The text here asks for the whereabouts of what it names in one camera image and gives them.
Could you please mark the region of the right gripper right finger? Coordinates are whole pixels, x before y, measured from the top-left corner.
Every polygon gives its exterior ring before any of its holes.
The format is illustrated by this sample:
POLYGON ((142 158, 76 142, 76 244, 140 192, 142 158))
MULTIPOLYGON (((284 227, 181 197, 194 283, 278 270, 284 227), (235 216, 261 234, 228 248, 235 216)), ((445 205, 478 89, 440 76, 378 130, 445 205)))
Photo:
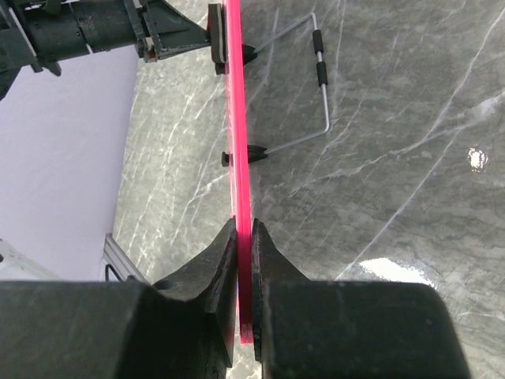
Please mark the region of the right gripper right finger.
POLYGON ((265 378, 468 378, 447 307, 423 283, 311 280, 252 229, 252 330, 265 378))

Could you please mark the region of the red and black eraser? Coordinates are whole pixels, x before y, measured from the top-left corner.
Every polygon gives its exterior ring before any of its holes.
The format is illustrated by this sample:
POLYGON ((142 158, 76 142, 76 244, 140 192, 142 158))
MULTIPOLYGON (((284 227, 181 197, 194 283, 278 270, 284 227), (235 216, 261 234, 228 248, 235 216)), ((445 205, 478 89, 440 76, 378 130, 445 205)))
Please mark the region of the red and black eraser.
POLYGON ((227 63, 226 19, 223 6, 219 3, 208 4, 208 33, 212 61, 218 65, 225 65, 227 63))

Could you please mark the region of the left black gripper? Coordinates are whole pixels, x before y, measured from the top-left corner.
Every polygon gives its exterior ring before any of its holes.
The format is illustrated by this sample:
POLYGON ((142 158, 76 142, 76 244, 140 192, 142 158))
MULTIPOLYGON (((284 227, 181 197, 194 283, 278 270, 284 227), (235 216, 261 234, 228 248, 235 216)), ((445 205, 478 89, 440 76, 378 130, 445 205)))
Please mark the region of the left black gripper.
POLYGON ((62 6, 50 38, 50 60, 134 46, 146 62, 209 46, 209 33, 166 1, 151 2, 151 38, 132 1, 76 1, 62 6))

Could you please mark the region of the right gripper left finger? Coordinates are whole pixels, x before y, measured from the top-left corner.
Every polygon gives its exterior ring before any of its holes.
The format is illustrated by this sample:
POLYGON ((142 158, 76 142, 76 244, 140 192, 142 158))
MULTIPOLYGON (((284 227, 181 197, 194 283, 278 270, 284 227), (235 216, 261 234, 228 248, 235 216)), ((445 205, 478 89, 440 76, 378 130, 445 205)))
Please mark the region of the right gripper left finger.
POLYGON ((237 232, 154 284, 4 281, 4 378, 223 378, 232 365, 237 232))

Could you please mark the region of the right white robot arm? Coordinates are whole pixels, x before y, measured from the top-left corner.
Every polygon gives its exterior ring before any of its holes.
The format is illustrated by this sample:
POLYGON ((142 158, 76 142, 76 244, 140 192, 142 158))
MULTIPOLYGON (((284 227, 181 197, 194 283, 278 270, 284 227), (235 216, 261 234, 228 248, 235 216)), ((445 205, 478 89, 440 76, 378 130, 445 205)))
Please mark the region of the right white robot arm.
MULTIPOLYGON (((252 229, 252 342, 264 378, 468 378, 441 297, 421 283, 315 281, 252 229)), ((148 283, 112 237, 100 282, 60 280, 1 244, 4 378, 223 378, 238 233, 148 283)))

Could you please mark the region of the white board with pink frame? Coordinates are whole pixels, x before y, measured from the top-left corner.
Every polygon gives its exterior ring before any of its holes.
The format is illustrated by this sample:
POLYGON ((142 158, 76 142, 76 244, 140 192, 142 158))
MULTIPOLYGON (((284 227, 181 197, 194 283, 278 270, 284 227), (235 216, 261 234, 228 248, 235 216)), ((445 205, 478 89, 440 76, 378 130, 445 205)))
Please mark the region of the white board with pink frame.
POLYGON ((224 1, 226 15, 226 106, 229 129, 230 189, 238 248, 238 309, 240 341, 253 343, 252 216, 249 187, 248 133, 242 56, 241 3, 224 1))

